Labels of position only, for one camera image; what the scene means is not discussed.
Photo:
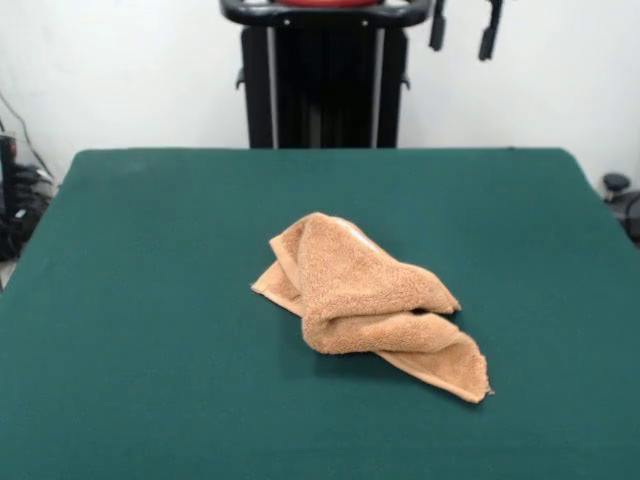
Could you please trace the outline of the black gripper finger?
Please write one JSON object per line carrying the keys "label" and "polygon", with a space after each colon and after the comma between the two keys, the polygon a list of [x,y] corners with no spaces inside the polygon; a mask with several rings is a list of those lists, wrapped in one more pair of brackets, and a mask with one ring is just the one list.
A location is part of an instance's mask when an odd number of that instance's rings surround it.
{"label": "black gripper finger", "polygon": [[490,0],[491,13],[487,27],[483,31],[478,58],[489,61],[493,57],[495,41],[501,20],[501,0]]}
{"label": "black gripper finger", "polygon": [[429,47],[433,51],[440,51],[443,47],[446,30],[446,17],[444,15],[445,0],[435,0]]}

